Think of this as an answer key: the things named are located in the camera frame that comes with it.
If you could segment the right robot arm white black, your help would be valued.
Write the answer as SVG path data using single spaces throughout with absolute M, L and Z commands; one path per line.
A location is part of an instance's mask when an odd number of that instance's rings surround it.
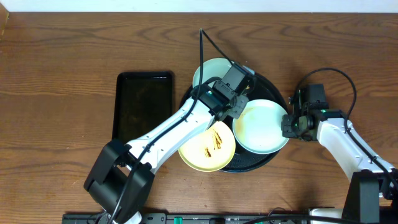
M 342 219 L 361 223 L 397 221 L 397 169 L 382 159 L 340 110 L 310 110 L 282 117 L 282 135 L 316 141 L 349 179 Z

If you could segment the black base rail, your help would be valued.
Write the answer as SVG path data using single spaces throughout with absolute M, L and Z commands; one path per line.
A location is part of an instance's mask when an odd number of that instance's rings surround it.
M 104 213 L 82 214 L 71 213 L 64 214 L 61 224 L 106 224 L 109 215 Z M 146 213 L 139 214 L 139 223 L 143 224 L 242 224 L 262 218 L 262 216 L 252 215 L 184 215 L 174 214 L 167 215 L 165 213 Z

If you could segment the mint plate top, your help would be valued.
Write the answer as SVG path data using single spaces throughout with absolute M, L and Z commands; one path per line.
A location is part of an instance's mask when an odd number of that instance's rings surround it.
M 225 58 L 213 58 L 207 60 L 206 62 L 203 63 L 202 83 L 206 82 L 207 80 L 213 77 L 223 78 L 231 67 L 232 65 Z M 198 67 L 194 73 L 192 81 L 193 88 L 199 84 L 199 79 L 200 79 L 200 67 Z M 214 84 L 215 81 L 209 83 L 208 86 L 212 88 Z

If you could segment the mint plate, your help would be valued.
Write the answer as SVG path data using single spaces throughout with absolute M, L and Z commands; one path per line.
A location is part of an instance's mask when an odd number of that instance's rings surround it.
M 233 120 L 237 142 L 255 154 L 271 154 L 288 142 L 282 135 L 282 118 L 287 112 L 271 100 L 249 101 L 238 119 Z
M 231 67 L 232 65 L 225 58 L 213 58 L 207 60 L 206 62 L 203 63 L 202 83 L 206 82 L 207 80 L 213 77 L 223 78 Z M 200 67 L 198 67 L 194 73 L 192 81 L 193 88 L 199 84 L 199 79 L 200 79 Z M 215 81 L 209 83 L 208 86 L 212 88 L 214 84 Z

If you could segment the black rectangular tray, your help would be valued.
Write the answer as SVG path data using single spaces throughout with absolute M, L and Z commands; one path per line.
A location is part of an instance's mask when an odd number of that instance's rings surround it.
M 112 138 L 125 144 L 147 134 L 171 117 L 173 105 L 171 71 L 120 73 Z

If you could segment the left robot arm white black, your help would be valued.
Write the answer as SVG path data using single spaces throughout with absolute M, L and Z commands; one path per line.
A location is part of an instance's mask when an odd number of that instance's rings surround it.
M 221 81 L 198 85 L 174 115 L 149 133 L 127 143 L 107 143 L 84 188 L 108 213 L 109 223 L 138 223 L 155 173 L 178 150 L 188 151 L 191 163 L 203 161 L 212 169 L 228 164 L 236 143 L 223 120 L 239 117 L 248 91 L 248 86 L 232 88 Z

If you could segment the yellow plate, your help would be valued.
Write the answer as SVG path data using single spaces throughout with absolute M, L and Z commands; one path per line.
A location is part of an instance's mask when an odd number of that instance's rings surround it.
M 217 121 L 204 133 L 188 140 L 178 153 L 191 168 L 202 172 L 214 172 L 229 164 L 235 150 L 232 130 L 224 122 Z

